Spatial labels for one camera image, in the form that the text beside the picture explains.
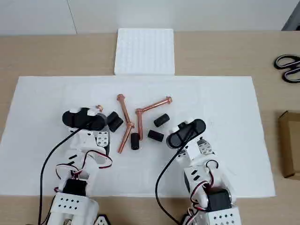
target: black foam piece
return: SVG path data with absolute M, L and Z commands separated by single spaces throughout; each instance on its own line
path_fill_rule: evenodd
M 123 123 L 120 117 L 115 118 L 111 123 L 108 124 L 110 131 L 115 132 Z
M 62 122 L 71 128 L 83 128 L 86 130 L 102 130 L 107 125 L 107 118 L 102 113 L 96 116 L 88 116 L 89 108 L 81 108 L 77 113 L 65 112 L 62 115 Z
M 153 139 L 153 140 L 156 140 L 158 142 L 162 142 L 163 139 L 164 139 L 164 135 L 159 133 L 159 132 L 156 132 L 154 130 L 149 130 L 149 133 L 148 133 L 148 137 Z
M 130 141 L 132 150 L 138 150 L 140 148 L 140 136 L 138 133 L 132 133 L 130 135 Z
M 161 125 L 163 125 L 164 123 L 166 123 L 167 121 L 170 120 L 170 117 L 168 116 L 167 113 L 165 113 L 164 115 L 158 117 L 156 120 L 154 120 L 154 125 L 156 127 L 160 127 Z
M 167 145 L 171 149 L 177 149 L 187 141 L 187 137 L 190 136 L 189 140 L 192 140 L 202 134 L 205 129 L 206 125 L 201 119 L 195 119 L 193 122 L 185 125 L 181 123 L 179 130 L 167 137 Z
M 113 122 L 116 118 L 118 118 L 119 115 L 114 111 L 107 117 L 107 124 L 109 125 L 111 122 Z

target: black rubber cylinder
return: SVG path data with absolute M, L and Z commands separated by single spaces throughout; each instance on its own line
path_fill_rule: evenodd
M 118 118 L 118 114 L 114 111 L 107 117 L 107 124 L 112 123 L 116 118 Z
M 164 115 L 158 117 L 156 120 L 154 120 L 154 125 L 156 127 L 160 127 L 161 125 L 163 125 L 164 123 L 166 123 L 167 121 L 170 120 L 170 117 L 168 116 L 167 113 L 165 113 Z
M 132 150 L 138 150 L 140 148 L 140 137 L 138 133 L 132 133 L 130 135 L 130 141 Z
M 115 118 L 111 123 L 108 124 L 110 131 L 115 132 L 123 123 L 120 117 Z
M 162 142 L 163 139 L 164 139 L 164 135 L 159 133 L 159 132 L 156 132 L 154 130 L 149 130 L 149 133 L 148 133 L 148 137 L 153 139 L 153 140 L 156 140 L 158 142 Z

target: white paper sheet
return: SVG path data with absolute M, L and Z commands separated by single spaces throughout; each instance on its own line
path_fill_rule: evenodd
M 131 120 L 135 109 L 172 96 L 171 105 L 143 114 L 145 138 L 140 150 L 117 148 L 123 124 L 112 134 L 111 168 L 99 171 L 94 195 L 154 196 L 155 181 L 175 150 L 148 139 L 149 129 L 164 133 L 188 117 L 207 124 L 203 134 L 224 162 L 238 197 L 274 196 L 274 183 L 251 77 L 20 77 L 0 144 L 1 195 L 38 195 L 39 174 L 49 151 L 68 135 L 61 116 L 69 108 L 101 104 L 108 115 L 123 113 L 117 94 L 126 96 Z M 154 127 L 167 113 L 171 120 Z M 44 194 L 58 185 L 54 167 L 64 161 L 68 143 L 50 159 Z M 174 162 L 159 185 L 161 196 L 187 196 L 183 171 Z

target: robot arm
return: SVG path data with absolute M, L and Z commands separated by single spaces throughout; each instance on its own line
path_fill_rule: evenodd
M 88 197 L 92 195 L 99 169 L 112 165 L 108 156 L 110 130 L 107 118 L 97 109 L 81 108 L 65 112 L 63 122 L 71 127 L 69 131 L 72 133 L 78 124 L 84 124 L 90 117 L 95 117 L 95 122 L 73 136 L 64 163 L 56 166 L 60 182 L 47 225 L 63 225 L 65 222 L 68 225 L 109 224 L 106 216 L 97 218 L 99 205 Z
M 210 143 L 200 137 L 206 129 L 205 123 L 196 119 L 179 124 L 168 136 L 168 146 L 177 149 L 190 129 L 194 130 L 192 137 L 176 157 L 184 171 L 191 200 L 183 224 L 240 225 L 235 192 L 225 169 Z

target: wooden table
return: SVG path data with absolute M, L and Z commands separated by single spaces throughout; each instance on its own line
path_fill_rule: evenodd
M 112 75 L 116 37 L 116 34 L 0 37 L 1 134 L 18 76 Z M 300 110 L 300 86 L 283 82 L 281 72 L 272 67 L 274 58 L 284 53 L 300 54 L 300 32 L 175 34 L 177 75 L 253 78 L 277 197 L 239 199 L 243 225 L 300 224 L 300 181 L 282 177 L 278 150 L 279 115 L 285 110 Z M 49 201 L 50 197 L 45 197 L 45 213 Z M 108 214 L 113 225 L 172 224 L 152 198 L 105 197 L 99 198 L 99 203 L 101 212 Z M 188 200 L 164 199 L 163 204 L 179 218 Z M 37 196 L 0 197 L 0 225 L 36 225 L 37 216 Z

